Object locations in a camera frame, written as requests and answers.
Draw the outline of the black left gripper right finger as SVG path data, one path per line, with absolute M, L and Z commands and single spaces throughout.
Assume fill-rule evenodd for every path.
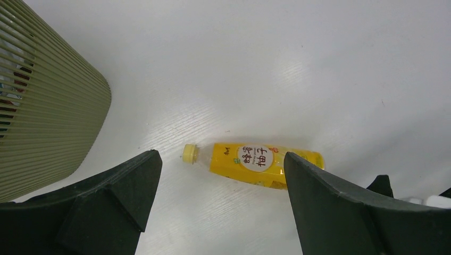
M 372 192 L 289 152 L 288 194 L 303 254 L 450 254 L 450 210 Z

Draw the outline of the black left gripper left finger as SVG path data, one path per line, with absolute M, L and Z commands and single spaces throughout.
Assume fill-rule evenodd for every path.
M 161 176 L 148 150 L 24 202 L 1 204 L 1 254 L 134 254 Z

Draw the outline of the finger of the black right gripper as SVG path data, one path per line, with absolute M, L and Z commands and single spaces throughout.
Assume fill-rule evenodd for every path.
M 388 175 L 376 176 L 373 182 L 366 189 L 386 197 L 394 197 Z

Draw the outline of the yellow juice bottle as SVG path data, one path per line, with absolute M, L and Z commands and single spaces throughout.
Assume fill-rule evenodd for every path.
M 201 165 L 211 173 L 235 181 L 286 190 L 283 162 L 288 152 L 324 169 L 323 156 L 318 152 L 270 144 L 212 143 L 203 147 L 186 144 L 181 158 L 187 164 Z

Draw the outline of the red gold drink bottle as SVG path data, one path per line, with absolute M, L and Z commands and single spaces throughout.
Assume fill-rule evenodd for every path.
M 24 80 L 30 80 L 28 75 L 25 73 L 32 73 L 32 70 L 21 66 L 19 68 L 20 72 L 12 72 L 10 75 L 14 76 L 14 79 L 11 77 L 1 76 L 1 80 L 11 82 L 16 84 L 18 87 L 14 87 L 8 84 L 1 83 L 1 89 L 5 91 L 1 91 L 1 111 L 5 112 L 16 112 L 17 109 L 7 107 L 6 105 L 20 106 L 20 100 L 22 99 L 22 94 L 25 93 L 25 87 L 28 85 Z

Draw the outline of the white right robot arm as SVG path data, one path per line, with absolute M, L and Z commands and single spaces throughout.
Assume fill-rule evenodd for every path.
M 367 187 L 375 193 L 394 198 L 388 175 L 378 175 Z M 398 198 L 398 200 L 435 208 L 450 209 L 450 188 L 438 195 L 431 195 L 425 199 L 417 197 Z

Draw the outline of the green plastic mesh bin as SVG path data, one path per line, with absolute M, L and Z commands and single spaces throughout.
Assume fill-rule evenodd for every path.
M 111 105 L 107 80 L 23 1 L 1 1 L 1 76 L 30 80 L 16 112 L 1 111 L 1 202 L 71 175 Z

